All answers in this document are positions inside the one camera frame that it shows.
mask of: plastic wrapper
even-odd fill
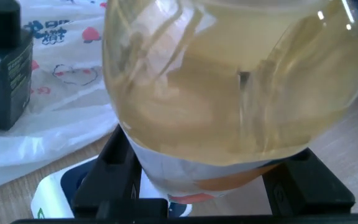
[[[0,185],[114,129],[102,76],[105,1],[31,0],[22,26],[34,32],[32,94],[14,127],[0,132]]]

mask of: black plastic container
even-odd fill
[[[0,129],[8,130],[30,100],[32,34],[21,28],[21,9],[0,0]]]

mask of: wooden table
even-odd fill
[[[97,155],[108,136],[20,179],[0,186],[0,224],[31,218],[30,202],[46,175]],[[353,191],[358,212],[358,99],[342,122],[311,144],[312,150]],[[224,197],[195,204],[191,215],[269,214],[261,178]]]

